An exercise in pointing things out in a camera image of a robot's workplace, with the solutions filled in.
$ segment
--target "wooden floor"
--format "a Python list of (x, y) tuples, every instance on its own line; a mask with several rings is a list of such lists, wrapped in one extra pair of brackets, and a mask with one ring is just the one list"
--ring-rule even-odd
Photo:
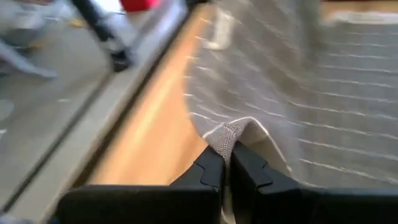
[[(337, 10), (398, 12), (398, 2), (323, 3), (324, 16)], [(209, 5), (195, 10), (110, 145), (92, 184), (169, 184), (204, 150), (206, 142), (195, 132), (183, 103), (183, 74), (198, 45), (195, 36), (211, 13)]]

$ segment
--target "gray fabric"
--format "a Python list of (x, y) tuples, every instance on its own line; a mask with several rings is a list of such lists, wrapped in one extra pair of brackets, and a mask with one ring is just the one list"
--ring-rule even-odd
[(231, 44), (202, 47), (186, 76), (201, 136), (227, 163), (240, 140), (304, 184), (396, 187), (398, 25), (320, 28), (318, 1), (229, 1)]

